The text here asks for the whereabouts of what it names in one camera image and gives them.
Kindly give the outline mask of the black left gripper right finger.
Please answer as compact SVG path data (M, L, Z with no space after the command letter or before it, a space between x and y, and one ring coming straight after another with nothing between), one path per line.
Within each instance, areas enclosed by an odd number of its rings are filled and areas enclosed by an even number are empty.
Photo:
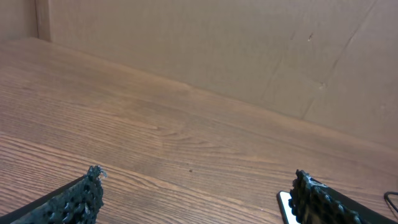
M296 171L292 187L288 211L298 223L397 224L317 181L304 170Z

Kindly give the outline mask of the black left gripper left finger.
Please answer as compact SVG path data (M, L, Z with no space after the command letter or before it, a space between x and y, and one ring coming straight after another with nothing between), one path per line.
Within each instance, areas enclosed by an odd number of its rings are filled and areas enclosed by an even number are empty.
M95 224L103 203L100 166L53 192L1 217L2 224Z

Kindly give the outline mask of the Samsung Galaxy smartphone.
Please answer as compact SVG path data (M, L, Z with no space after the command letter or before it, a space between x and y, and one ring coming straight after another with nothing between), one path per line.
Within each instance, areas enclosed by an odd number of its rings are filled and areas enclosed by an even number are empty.
M300 224L296 220L296 216L292 213L292 208L289 205L289 200L292 197L288 192L280 191L277 193L277 201L284 224Z

